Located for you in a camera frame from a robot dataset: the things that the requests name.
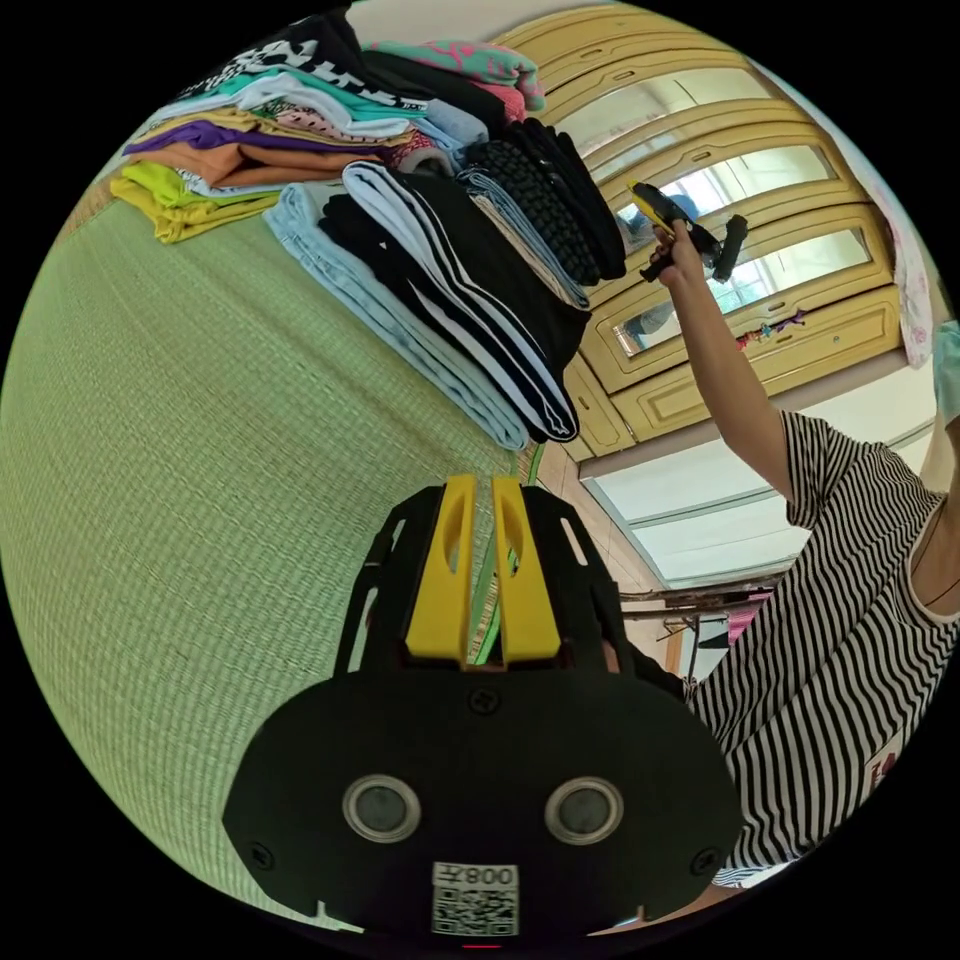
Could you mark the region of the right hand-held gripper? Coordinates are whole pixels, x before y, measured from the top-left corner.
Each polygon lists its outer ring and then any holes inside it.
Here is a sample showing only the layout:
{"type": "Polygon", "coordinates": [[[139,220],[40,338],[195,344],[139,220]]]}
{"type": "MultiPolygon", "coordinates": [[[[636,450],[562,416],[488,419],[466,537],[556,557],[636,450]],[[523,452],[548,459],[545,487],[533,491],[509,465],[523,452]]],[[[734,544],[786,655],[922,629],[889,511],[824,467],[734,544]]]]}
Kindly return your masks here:
{"type": "MultiPolygon", "coordinates": [[[[657,227],[669,229],[674,220],[685,220],[703,265],[709,268],[717,266],[723,243],[698,223],[698,208],[692,200],[684,196],[663,196],[656,187],[646,182],[633,183],[631,193],[639,214],[646,219],[653,232],[657,227]]],[[[645,282],[652,283],[658,280],[663,266],[663,261],[651,265],[650,259],[649,265],[641,269],[640,276],[645,282]]]]}

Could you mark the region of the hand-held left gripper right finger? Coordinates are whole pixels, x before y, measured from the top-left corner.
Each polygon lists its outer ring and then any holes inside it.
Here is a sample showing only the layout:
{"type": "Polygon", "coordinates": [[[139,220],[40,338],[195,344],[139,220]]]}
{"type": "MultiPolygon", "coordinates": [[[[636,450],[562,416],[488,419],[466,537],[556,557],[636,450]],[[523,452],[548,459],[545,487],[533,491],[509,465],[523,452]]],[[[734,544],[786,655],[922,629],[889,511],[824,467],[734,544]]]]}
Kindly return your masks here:
{"type": "Polygon", "coordinates": [[[513,477],[492,480],[500,641],[506,668],[545,663],[561,638],[523,497],[513,477]]]}

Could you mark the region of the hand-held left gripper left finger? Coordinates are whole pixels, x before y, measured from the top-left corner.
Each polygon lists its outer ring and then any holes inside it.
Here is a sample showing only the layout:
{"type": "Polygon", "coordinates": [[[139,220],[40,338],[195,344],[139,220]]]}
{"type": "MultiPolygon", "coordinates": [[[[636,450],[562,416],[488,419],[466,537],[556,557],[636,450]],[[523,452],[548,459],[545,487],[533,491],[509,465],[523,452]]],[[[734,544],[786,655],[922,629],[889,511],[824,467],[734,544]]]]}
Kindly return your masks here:
{"type": "Polygon", "coordinates": [[[476,497],[477,479],[468,474],[450,477],[439,494],[405,637],[417,661],[457,670],[467,665],[476,497]]]}

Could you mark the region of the person's right hand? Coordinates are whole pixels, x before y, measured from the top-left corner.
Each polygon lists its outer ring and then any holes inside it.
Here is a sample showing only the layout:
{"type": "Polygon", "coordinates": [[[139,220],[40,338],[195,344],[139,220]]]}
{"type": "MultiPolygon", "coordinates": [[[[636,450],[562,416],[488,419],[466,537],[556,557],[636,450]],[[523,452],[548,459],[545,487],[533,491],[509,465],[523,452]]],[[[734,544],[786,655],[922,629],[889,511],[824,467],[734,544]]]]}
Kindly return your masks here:
{"type": "Polygon", "coordinates": [[[702,259],[692,242],[687,222],[674,220],[669,229],[657,227],[654,234],[657,244],[651,265],[665,263],[658,280],[668,292],[673,295],[706,290],[702,259]]]}

